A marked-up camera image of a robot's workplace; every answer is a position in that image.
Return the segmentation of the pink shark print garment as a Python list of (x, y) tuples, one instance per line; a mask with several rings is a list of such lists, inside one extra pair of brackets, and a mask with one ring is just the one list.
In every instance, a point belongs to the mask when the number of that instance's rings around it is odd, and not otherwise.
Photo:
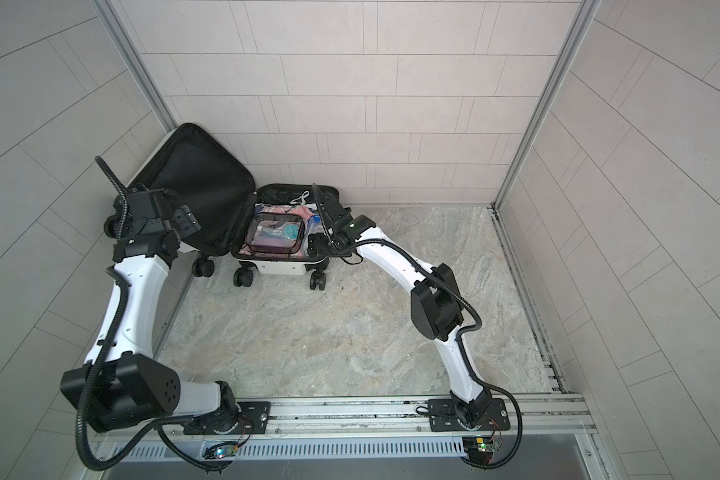
[(314, 209), (313, 204), (307, 205), (267, 205), (257, 203), (254, 206), (254, 213), (276, 213), (276, 214), (293, 214), (301, 217), (305, 224), (304, 237), (307, 238), (311, 234), (322, 234), (325, 232), (321, 217)]

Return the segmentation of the clear black-trimmed toiletry pouch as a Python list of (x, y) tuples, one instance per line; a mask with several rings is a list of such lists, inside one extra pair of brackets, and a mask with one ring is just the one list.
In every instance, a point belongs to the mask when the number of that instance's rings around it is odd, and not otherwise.
[(305, 228), (299, 215), (259, 213), (251, 221), (245, 244), (255, 253), (291, 255), (300, 250)]

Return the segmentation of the black and white suitcase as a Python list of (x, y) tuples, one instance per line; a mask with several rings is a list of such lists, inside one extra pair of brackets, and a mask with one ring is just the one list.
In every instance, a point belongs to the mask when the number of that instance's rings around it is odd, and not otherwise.
[[(251, 172), (215, 138), (193, 123), (185, 123), (167, 134), (146, 163), (129, 183), (121, 182), (107, 166), (102, 171), (117, 191), (114, 214), (104, 223), (105, 234), (115, 239), (115, 218), (119, 214), (118, 192), (123, 189), (170, 189), (187, 205), (201, 229), (183, 237), (181, 248), (197, 252), (191, 272), (195, 277), (210, 277), (214, 260), (227, 254), (239, 263), (233, 283), (251, 286), (255, 273), (310, 276), (312, 290), (324, 290), (329, 257), (308, 258), (307, 238), (299, 251), (291, 255), (251, 252), (245, 244), (246, 234), (257, 203), (267, 205), (313, 204), (313, 185), (256, 185)], [(318, 185), (322, 192), (336, 199), (338, 191)]]

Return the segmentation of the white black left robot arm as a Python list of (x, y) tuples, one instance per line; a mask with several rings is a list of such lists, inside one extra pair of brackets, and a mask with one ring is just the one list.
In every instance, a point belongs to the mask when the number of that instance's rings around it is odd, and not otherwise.
[(183, 382), (154, 358), (159, 297), (181, 240), (199, 229), (169, 189), (127, 189), (115, 218), (114, 285), (97, 340), (84, 364), (63, 374), (61, 392), (81, 432), (105, 433), (176, 417), (187, 434), (228, 433), (241, 412), (229, 385)]

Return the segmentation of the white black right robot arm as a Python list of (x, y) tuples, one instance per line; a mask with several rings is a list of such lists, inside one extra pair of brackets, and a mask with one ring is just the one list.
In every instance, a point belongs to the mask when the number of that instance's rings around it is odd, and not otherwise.
[(477, 374), (463, 335), (479, 330), (482, 320), (461, 296), (451, 268), (417, 259), (371, 219), (353, 216), (350, 208), (324, 194), (316, 184), (311, 196), (325, 229), (316, 251), (372, 262), (408, 292), (411, 321), (421, 335), (434, 342), (445, 366), (456, 419), (469, 430), (481, 427), (487, 421), (491, 388)]

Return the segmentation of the left green circuit board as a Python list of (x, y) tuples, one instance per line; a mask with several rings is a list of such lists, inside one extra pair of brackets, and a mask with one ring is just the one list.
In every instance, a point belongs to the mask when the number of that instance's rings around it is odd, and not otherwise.
[(223, 442), (208, 447), (204, 453), (206, 460), (223, 460), (237, 455), (240, 447), (236, 442)]

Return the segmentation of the green circuit board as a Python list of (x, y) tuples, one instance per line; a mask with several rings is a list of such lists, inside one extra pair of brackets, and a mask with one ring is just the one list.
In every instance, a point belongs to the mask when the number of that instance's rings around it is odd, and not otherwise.
[(495, 437), (463, 437), (466, 459), (478, 465), (488, 465), (502, 447), (502, 440)]
[(208, 447), (204, 453), (206, 460), (223, 460), (237, 455), (240, 447), (236, 442), (223, 442)]

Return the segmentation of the right green circuit board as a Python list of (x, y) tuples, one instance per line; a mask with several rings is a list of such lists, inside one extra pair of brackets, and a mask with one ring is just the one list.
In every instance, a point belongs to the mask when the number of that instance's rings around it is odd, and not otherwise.
[(502, 447), (502, 440), (495, 437), (463, 437), (466, 459), (478, 465), (488, 465)]

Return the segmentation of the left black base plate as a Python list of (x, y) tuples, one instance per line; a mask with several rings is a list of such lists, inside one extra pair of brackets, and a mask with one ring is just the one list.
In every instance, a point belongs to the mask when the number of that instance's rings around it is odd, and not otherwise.
[(217, 411), (194, 417), (183, 427), (184, 435), (246, 436), (266, 432), (271, 413), (270, 402), (243, 401), (233, 410), (220, 407)]

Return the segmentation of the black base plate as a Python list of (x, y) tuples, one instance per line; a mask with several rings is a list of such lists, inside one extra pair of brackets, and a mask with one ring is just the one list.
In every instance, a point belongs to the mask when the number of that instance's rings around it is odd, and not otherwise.
[(266, 432), (271, 413), (270, 402), (243, 401), (233, 410), (220, 407), (217, 411), (194, 417), (183, 427), (184, 435), (246, 436)]
[(455, 398), (429, 399), (425, 412), (433, 432), (509, 431), (511, 422), (505, 402), (499, 397), (467, 404)]

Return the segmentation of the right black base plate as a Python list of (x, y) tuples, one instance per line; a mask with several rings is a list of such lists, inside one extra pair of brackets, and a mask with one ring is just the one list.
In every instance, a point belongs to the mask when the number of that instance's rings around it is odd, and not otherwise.
[(505, 402), (499, 397), (467, 404), (455, 398), (429, 399), (425, 412), (433, 432), (509, 431), (511, 422)]

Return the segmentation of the aluminium mounting rail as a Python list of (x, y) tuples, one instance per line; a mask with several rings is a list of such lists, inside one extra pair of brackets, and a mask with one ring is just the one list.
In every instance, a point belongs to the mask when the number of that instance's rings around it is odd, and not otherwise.
[[(514, 442), (528, 444), (539, 436), (571, 436), (590, 446), (597, 428), (583, 397), (576, 394), (528, 394), (510, 401), (503, 395), (509, 431), (433, 432), (421, 415), (426, 396), (357, 398), (272, 398), (266, 432), (260, 435), (184, 435), (167, 426), (164, 436), (199, 461), (264, 461), (359, 458), (463, 458), (463, 437), (502, 440), (492, 461), (506, 456)], [(208, 447), (236, 442), (233, 458), (206, 460)]]

